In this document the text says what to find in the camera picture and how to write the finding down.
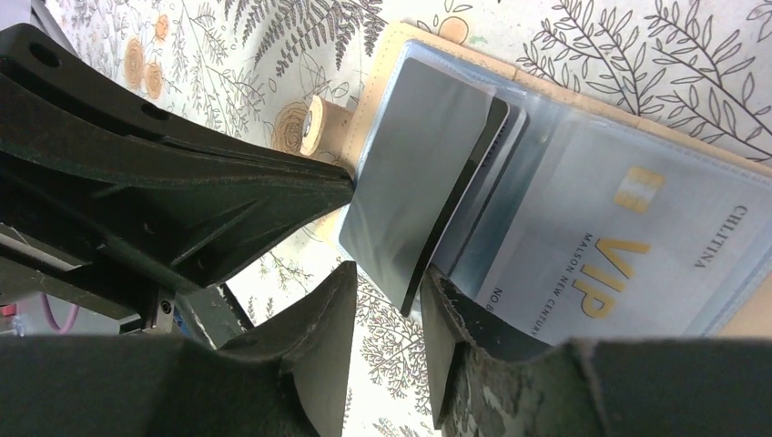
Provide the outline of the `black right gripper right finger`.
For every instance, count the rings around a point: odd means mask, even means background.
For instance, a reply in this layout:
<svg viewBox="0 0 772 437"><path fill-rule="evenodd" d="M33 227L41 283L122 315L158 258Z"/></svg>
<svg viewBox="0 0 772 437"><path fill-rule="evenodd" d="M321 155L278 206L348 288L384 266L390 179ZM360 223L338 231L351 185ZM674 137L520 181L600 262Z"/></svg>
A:
<svg viewBox="0 0 772 437"><path fill-rule="evenodd" d="M771 343L574 339L549 346L420 284L432 418L445 436L768 436Z"/></svg>

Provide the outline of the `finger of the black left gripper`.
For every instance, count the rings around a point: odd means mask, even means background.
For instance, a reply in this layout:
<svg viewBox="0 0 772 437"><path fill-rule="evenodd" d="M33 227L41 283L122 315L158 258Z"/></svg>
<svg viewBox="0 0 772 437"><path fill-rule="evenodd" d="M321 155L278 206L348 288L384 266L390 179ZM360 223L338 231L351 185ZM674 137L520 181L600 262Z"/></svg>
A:
<svg viewBox="0 0 772 437"><path fill-rule="evenodd" d="M42 291L147 316L348 204L341 167L221 134L102 76L33 25L1 33L1 301Z"/></svg>

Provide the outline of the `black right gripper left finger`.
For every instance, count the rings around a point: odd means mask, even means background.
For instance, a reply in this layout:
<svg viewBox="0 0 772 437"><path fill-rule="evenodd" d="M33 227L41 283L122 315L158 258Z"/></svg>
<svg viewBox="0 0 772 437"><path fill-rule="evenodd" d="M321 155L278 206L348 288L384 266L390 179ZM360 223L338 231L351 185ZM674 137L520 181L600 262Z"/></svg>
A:
<svg viewBox="0 0 772 437"><path fill-rule="evenodd" d="M357 267L211 350L175 335L4 336L4 436L339 436Z"/></svg>

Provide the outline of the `beige card holder wallet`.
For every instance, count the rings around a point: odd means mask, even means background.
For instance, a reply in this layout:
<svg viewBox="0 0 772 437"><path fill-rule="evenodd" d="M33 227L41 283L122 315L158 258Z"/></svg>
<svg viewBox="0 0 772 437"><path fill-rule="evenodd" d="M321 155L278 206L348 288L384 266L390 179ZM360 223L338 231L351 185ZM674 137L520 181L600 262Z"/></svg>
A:
<svg viewBox="0 0 772 437"><path fill-rule="evenodd" d="M301 134L354 176L325 237L404 316L435 267L538 344L771 334L768 168L406 24Z"/></svg>

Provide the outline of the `black card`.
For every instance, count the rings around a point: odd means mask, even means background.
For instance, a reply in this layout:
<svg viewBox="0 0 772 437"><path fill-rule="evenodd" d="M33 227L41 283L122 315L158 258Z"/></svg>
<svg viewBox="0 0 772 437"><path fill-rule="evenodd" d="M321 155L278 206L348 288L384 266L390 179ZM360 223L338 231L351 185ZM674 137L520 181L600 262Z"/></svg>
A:
<svg viewBox="0 0 772 437"><path fill-rule="evenodd" d="M511 112L493 89L402 62L340 230L342 247L401 315Z"/></svg>

